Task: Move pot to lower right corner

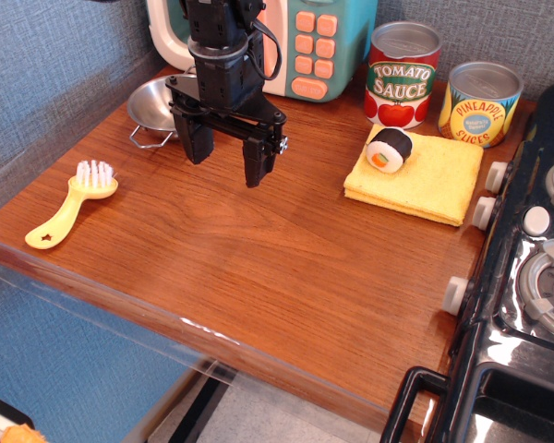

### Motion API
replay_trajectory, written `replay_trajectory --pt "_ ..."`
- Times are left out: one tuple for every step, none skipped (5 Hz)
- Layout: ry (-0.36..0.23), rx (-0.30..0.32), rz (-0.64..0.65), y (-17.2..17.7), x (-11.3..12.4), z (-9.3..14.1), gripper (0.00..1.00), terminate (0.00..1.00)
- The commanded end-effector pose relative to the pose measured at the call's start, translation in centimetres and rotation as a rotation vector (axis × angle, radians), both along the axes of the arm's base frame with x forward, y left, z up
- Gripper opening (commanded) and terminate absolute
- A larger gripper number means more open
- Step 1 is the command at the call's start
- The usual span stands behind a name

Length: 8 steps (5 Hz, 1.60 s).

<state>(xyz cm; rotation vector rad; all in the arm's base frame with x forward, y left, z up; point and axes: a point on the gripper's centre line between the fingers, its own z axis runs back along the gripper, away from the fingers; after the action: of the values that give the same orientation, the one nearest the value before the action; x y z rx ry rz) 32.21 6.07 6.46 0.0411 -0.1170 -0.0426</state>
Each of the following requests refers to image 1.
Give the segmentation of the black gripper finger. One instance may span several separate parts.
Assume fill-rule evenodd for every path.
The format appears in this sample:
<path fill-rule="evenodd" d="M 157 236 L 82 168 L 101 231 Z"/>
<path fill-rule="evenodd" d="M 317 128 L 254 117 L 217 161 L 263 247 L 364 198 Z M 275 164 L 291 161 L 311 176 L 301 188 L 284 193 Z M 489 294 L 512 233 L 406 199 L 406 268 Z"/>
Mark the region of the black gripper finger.
<path fill-rule="evenodd" d="M 204 162 L 214 149 L 213 131 L 202 120 L 207 113 L 173 110 L 172 114 L 186 156 L 193 164 Z"/>
<path fill-rule="evenodd" d="M 256 187 L 272 172 L 275 163 L 274 142 L 263 138 L 248 138 L 243 142 L 246 185 Z"/>

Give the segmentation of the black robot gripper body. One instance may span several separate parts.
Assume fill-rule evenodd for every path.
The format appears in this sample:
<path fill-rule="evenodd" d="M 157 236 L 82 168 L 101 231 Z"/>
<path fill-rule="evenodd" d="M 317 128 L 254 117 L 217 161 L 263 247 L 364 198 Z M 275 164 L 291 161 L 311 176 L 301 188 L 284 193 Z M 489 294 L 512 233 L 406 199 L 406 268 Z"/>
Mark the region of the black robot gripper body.
<path fill-rule="evenodd" d="M 287 117 L 263 93 L 263 41 L 240 40 L 223 48 L 190 41 L 188 50 L 195 58 L 194 71 L 166 81 L 172 92 L 171 112 L 206 112 L 202 120 L 213 133 L 239 139 L 242 147 L 248 138 L 269 139 L 276 155 L 283 153 Z"/>

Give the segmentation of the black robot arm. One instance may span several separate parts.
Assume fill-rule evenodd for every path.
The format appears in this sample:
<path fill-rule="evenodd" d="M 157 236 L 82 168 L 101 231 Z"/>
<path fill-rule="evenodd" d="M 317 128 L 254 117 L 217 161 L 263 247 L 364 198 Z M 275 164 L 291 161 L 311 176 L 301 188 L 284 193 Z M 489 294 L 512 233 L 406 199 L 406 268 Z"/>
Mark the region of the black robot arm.
<path fill-rule="evenodd" d="M 274 79 L 264 70 L 265 37 L 272 32 L 259 21 L 262 1 L 184 1 L 190 35 L 187 49 L 192 74 L 172 76 L 171 113 L 184 151 L 194 164 L 214 149 L 222 132 L 243 143 L 246 184 L 256 187 L 287 148 L 286 115 L 264 95 Z"/>

